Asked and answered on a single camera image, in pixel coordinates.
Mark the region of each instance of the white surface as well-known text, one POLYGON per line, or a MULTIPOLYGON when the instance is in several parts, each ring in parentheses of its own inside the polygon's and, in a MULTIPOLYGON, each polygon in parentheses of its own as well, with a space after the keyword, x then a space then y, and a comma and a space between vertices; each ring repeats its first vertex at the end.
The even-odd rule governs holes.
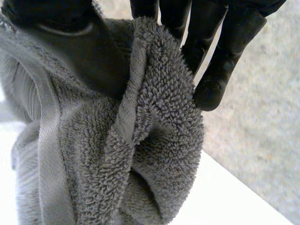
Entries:
MULTIPOLYGON (((17 224, 15 174, 10 167, 10 149, 21 129, 22 125, 16 122, 0 124, 0 224, 17 224)), ((291 225, 263 199, 203 152, 194 187, 171 225, 211 224, 291 225)))

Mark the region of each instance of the terry cloth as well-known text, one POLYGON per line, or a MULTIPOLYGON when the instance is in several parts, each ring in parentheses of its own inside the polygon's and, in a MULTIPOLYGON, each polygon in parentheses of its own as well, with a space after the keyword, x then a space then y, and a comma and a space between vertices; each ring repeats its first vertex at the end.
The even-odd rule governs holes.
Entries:
POLYGON ((203 118, 179 45, 149 18, 105 21, 130 61, 121 101, 0 15, 2 86, 27 124, 12 149, 20 224, 163 225, 193 185, 203 118))

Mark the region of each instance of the textured background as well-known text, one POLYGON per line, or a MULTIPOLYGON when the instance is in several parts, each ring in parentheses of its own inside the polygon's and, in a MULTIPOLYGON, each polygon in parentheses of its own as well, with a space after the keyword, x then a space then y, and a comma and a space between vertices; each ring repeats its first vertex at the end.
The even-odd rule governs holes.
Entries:
MULTIPOLYGON (((129 0, 100 2, 106 17, 131 18, 129 0)), ((203 113, 204 151, 300 225, 300 1, 287 0, 267 19, 237 64, 219 108, 203 113)))

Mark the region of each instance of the hand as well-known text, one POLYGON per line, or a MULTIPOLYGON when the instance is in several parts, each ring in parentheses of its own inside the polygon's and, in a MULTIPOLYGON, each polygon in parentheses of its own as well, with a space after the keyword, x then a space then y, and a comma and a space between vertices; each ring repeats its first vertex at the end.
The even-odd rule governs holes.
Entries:
POLYGON ((87 87, 122 99, 128 62, 91 0, 5 0, 2 13, 87 87))
POLYGON ((188 37, 182 53, 194 76, 223 22, 221 36, 206 72, 199 82, 195 104, 204 111, 218 107, 230 76, 247 44, 286 0, 130 0, 132 16, 157 18, 182 41, 191 8, 188 37))
POLYGON ((2 10, 9 10, 14 20, 70 23, 82 16, 91 3, 92 0, 4 0, 2 10))

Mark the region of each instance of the towel fold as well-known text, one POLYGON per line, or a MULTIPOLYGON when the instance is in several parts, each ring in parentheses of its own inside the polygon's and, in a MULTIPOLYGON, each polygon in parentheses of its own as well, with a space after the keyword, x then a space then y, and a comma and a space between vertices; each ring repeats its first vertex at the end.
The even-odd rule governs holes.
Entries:
POLYGON ((193 185, 203 118, 177 42, 149 18, 105 22, 130 61, 121 101, 89 90, 0 15, 1 81, 27 123, 12 150, 20 224, 163 225, 193 185))

